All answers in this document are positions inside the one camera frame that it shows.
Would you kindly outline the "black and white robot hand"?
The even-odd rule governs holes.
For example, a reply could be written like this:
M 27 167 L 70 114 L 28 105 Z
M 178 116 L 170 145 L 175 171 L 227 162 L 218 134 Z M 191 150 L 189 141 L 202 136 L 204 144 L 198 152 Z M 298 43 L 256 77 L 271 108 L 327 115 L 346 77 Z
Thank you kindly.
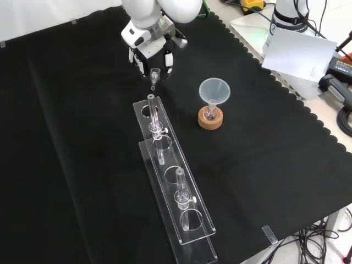
M 137 48 L 129 48 L 129 62 L 137 67 L 143 77 L 158 73 L 160 80 L 167 80 L 173 70 L 174 58 L 172 51 L 178 46 L 185 48 L 188 41 L 178 29 L 175 35 L 165 34 L 158 40 L 147 41 Z

